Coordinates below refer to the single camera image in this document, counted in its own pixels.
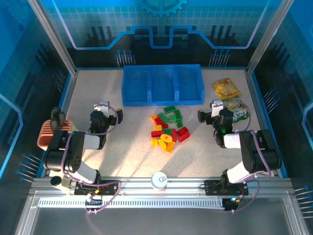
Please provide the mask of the yellow lego disc brick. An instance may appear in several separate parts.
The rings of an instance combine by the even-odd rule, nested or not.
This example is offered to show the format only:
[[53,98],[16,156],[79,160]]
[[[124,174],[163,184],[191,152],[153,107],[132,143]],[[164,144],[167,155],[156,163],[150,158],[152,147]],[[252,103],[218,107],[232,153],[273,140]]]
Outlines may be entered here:
[[167,144],[172,142],[172,136],[168,135],[168,134],[162,134],[160,136],[160,139],[157,140],[158,144],[160,145],[160,147],[165,150],[167,147]]

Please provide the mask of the green snack bag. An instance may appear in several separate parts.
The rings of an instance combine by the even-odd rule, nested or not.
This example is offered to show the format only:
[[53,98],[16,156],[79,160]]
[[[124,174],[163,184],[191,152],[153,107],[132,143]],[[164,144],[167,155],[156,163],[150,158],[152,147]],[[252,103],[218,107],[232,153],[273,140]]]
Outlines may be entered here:
[[250,112],[247,106],[241,103],[242,100],[238,96],[223,100],[222,102],[227,103],[224,107],[233,112],[233,123],[249,118]]

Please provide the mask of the yellow snack bag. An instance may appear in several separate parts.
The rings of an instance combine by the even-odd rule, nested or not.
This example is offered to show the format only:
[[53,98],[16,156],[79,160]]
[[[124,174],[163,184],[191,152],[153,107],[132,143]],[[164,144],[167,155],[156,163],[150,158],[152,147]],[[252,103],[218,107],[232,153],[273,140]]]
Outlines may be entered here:
[[221,100],[241,96],[242,93],[236,88],[230,78],[224,78],[212,84]]

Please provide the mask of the blue three-compartment bin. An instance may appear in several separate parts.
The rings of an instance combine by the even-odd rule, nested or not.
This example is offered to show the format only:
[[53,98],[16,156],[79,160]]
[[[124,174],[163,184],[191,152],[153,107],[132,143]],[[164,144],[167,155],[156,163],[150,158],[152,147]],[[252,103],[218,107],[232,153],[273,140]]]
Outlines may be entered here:
[[205,87],[199,64],[125,66],[124,106],[200,105]]

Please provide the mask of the orange ribbed basket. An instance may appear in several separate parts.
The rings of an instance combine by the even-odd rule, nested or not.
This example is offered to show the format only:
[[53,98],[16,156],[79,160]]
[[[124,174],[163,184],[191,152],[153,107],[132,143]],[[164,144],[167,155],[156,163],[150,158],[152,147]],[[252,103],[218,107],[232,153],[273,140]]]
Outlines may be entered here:
[[[47,150],[53,137],[53,131],[51,129],[50,123],[51,123],[51,120],[47,120],[43,123],[38,139],[37,139],[37,146],[44,151]],[[77,128],[75,127],[75,125],[73,124],[71,120],[65,120],[65,125],[59,126],[57,129],[71,132],[71,131],[76,130]]]

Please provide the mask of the white round cap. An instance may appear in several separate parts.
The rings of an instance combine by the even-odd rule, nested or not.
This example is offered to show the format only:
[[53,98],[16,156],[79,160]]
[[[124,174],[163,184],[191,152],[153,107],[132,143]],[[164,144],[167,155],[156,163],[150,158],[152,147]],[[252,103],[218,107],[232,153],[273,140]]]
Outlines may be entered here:
[[166,188],[168,183],[167,176],[163,172],[156,172],[151,177],[151,185],[153,189],[162,191]]

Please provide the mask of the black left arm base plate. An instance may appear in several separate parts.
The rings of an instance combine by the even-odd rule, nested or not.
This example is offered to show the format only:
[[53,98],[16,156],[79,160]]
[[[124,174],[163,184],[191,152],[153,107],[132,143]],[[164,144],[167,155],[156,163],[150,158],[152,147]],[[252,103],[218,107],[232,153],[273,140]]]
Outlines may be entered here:
[[76,183],[74,195],[86,196],[88,193],[91,193],[92,195],[114,195],[117,192],[117,181],[102,180],[100,183],[109,184],[105,186],[87,186],[82,183]]

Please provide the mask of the aluminium frame rail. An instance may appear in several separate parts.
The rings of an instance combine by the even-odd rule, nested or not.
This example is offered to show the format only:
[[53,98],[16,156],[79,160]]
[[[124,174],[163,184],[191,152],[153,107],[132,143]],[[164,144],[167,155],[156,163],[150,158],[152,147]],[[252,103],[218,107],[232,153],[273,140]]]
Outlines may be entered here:
[[[153,189],[151,179],[143,177],[105,177],[105,180],[122,182],[121,189],[118,193],[120,197],[132,198],[197,198],[205,197],[205,191],[200,189],[200,185],[207,178],[177,178],[168,179],[167,186],[164,190],[158,191]],[[288,195],[294,195],[294,190],[290,179],[288,178],[258,178],[260,189],[259,198],[285,198]],[[72,196],[74,194],[75,183],[70,188],[58,189],[50,184],[49,178],[35,179],[31,185],[29,196]]]

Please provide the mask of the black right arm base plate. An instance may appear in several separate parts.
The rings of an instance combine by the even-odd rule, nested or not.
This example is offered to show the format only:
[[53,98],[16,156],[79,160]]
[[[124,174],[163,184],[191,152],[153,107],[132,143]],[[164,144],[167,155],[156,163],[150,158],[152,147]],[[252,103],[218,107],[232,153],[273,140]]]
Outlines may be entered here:
[[222,185],[220,180],[204,181],[204,190],[207,196],[240,196],[249,195],[246,184],[230,184]]

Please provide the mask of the aluminium frame post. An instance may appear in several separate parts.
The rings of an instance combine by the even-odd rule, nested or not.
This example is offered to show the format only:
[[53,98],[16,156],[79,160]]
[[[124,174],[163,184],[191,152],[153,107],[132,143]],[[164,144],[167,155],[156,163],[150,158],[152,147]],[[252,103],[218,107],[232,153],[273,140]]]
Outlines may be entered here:
[[248,63],[246,70],[248,76],[251,76],[256,69],[258,63],[260,62],[273,37],[276,35],[278,28],[280,27],[293,2],[294,0],[281,1],[268,27],[266,28],[264,35],[262,36],[254,54],[252,55],[250,62]]
[[57,50],[60,58],[62,59],[64,65],[72,76],[75,76],[77,73],[76,66],[68,53],[60,35],[55,29],[51,19],[48,16],[47,11],[39,0],[27,0],[32,10],[34,11],[36,17],[44,28],[46,34],[48,35],[50,41]]

